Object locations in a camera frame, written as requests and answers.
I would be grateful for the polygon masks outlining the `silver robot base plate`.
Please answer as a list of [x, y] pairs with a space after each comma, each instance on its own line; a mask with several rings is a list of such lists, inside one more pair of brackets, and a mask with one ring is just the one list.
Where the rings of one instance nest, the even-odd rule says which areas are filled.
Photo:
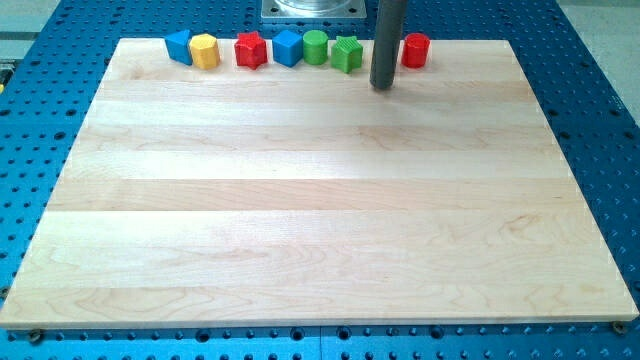
[[365, 0], [262, 0], [263, 19], [364, 19]]

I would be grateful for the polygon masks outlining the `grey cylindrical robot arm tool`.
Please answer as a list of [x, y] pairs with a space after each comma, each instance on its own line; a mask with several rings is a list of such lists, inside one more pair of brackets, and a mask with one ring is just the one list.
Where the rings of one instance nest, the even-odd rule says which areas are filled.
[[407, 6], [407, 0], [378, 3], [369, 79], [377, 91], [389, 90], [393, 85]]

